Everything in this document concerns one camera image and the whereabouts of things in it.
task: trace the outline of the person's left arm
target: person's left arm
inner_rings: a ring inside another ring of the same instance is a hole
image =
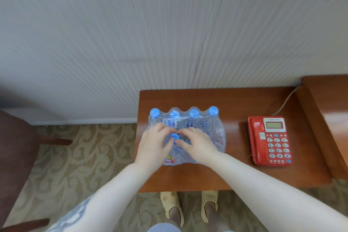
[[[159,123],[142,135],[135,162],[101,187],[46,232],[112,231],[130,200],[161,166],[174,145],[174,138],[163,147],[164,139],[176,129]]]

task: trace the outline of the plastic packaging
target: plastic packaging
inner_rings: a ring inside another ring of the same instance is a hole
[[[181,111],[180,109],[173,107],[167,113],[160,111],[158,108],[151,109],[147,129],[159,122],[178,130],[189,127],[199,128],[207,133],[219,151],[225,152],[225,130],[221,120],[219,119],[219,109],[215,106],[211,106],[206,111],[200,111],[197,107],[191,107],[187,111]],[[186,143],[191,144],[188,138],[178,134],[171,134],[165,139],[163,145],[165,145],[171,137],[174,137],[174,141],[181,139]],[[186,162],[197,163],[184,149],[174,143],[174,147],[169,152],[163,165],[178,165]]]

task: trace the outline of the telephone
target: telephone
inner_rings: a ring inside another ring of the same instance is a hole
[[[292,155],[281,116],[249,116],[248,131],[253,161],[258,166],[289,166]]]

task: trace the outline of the carpet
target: carpet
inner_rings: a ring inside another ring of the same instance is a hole
[[[47,126],[38,127],[38,132],[74,142],[70,146],[41,145],[5,226],[47,217],[51,225],[133,162],[136,124]],[[348,215],[346,181],[334,180],[332,187],[303,191]],[[178,195],[185,217],[182,230],[207,231],[200,216],[200,192]],[[220,191],[218,203],[221,217],[235,232],[267,231],[234,191]],[[159,193],[139,193],[114,231],[143,232],[164,220]]]

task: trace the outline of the chair leg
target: chair leg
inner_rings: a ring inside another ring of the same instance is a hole
[[[49,224],[49,218],[32,220],[28,222],[19,223],[13,226],[7,226],[0,229],[0,232],[28,232]]]
[[[70,145],[72,140],[69,139],[60,139],[48,136],[39,135],[40,144],[49,144],[49,145]]]

